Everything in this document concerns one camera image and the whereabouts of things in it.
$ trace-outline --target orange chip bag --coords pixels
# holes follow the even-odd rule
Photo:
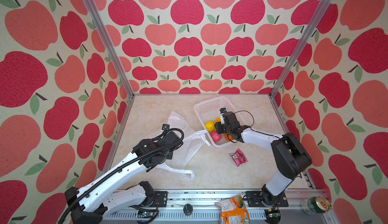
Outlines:
[[[249,214],[241,195],[216,203],[221,207],[219,224],[249,224]]]

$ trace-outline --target yellow fruit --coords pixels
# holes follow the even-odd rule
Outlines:
[[[208,130],[208,132],[212,132],[214,131],[216,128],[214,127],[214,122],[213,121],[208,121],[206,124],[205,124],[205,127],[206,127],[206,130]]]

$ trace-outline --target red object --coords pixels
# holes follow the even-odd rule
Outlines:
[[[248,162],[248,159],[246,159],[245,155],[242,153],[242,151],[240,149],[237,149],[234,154],[229,154],[229,155],[233,158],[237,167],[243,163]]]

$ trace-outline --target white plastic basket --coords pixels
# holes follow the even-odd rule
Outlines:
[[[201,122],[203,129],[206,130],[205,124],[208,121],[215,121],[217,118],[220,118],[221,108],[226,108],[226,111],[232,111],[232,112],[237,111],[236,108],[225,96],[216,97],[194,105],[195,114],[197,115],[199,121]],[[236,117],[241,125],[247,125],[245,119],[240,115],[240,113],[236,113]],[[211,143],[216,148],[228,146],[233,143],[231,141],[226,140],[224,136],[222,136],[222,139],[220,141],[215,143],[213,139],[211,139],[209,132],[208,132],[208,137],[211,140]]]

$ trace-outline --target marble floor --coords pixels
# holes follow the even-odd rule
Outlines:
[[[135,100],[125,125],[112,166],[121,161],[148,134],[167,122],[171,111],[182,115],[194,130],[203,130],[193,106],[217,95],[140,95]],[[255,118],[253,128],[284,134],[267,95],[227,95],[237,110],[248,110]],[[248,124],[251,116],[242,112]],[[240,149],[248,162],[236,166],[229,153]],[[234,143],[223,148],[202,145],[186,165],[195,174],[193,180],[163,169],[154,168],[130,179],[120,189],[148,181],[154,189],[249,189],[261,188],[277,170],[273,154],[259,146]],[[308,188],[297,178],[289,188]]]

